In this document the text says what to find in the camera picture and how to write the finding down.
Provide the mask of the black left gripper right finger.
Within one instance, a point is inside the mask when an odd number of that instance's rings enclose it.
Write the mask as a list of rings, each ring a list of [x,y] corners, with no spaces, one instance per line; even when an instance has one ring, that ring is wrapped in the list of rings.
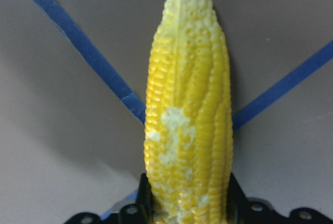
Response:
[[[272,223],[272,213],[262,199],[246,197],[233,173],[230,175],[228,197],[235,204],[235,223]]]

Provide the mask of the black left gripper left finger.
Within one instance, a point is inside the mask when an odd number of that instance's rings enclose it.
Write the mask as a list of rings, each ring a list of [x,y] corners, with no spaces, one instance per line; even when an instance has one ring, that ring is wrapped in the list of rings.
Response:
[[[134,203],[123,206],[119,211],[119,223],[153,223],[153,197],[146,174],[141,174]]]

